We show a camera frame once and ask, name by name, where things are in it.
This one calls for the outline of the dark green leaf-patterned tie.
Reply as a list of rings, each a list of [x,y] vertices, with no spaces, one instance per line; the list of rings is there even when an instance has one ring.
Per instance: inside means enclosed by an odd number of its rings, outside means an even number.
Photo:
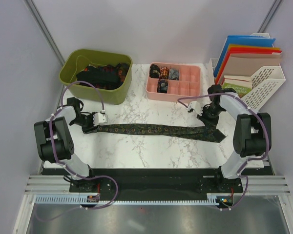
[[[109,124],[99,126],[97,132],[137,136],[167,136],[212,143],[220,143],[226,138],[220,130],[213,126],[183,127],[142,123]]]

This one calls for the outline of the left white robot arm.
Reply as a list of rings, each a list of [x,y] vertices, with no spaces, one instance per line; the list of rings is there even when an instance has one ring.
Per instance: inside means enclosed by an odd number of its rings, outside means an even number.
[[[95,133],[99,125],[107,121],[103,112],[83,113],[81,100],[71,97],[66,105],[57,109],[50,118],[36,122],[34,132],[38,154],[43,162],[56,163],[63,167],[87,192],[97,188],[97,179],[92,177],[91,168],[80,160],[69,127],[79,125],[84,134]]]

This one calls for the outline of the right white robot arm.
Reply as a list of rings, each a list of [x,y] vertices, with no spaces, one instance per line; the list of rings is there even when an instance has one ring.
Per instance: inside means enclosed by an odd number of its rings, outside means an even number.
[[[241,176],[251,161],[263,160],[271,149],[271,116],[249,107],[232,89],[221,85],[208,88],[210,104],[202,108],[198,118],[208,127],[216,127],[221,112],[228,112],[235,120],[231,156],[220,166],[221,175],[214,179],[215,189],[225,192],[231,179]]]

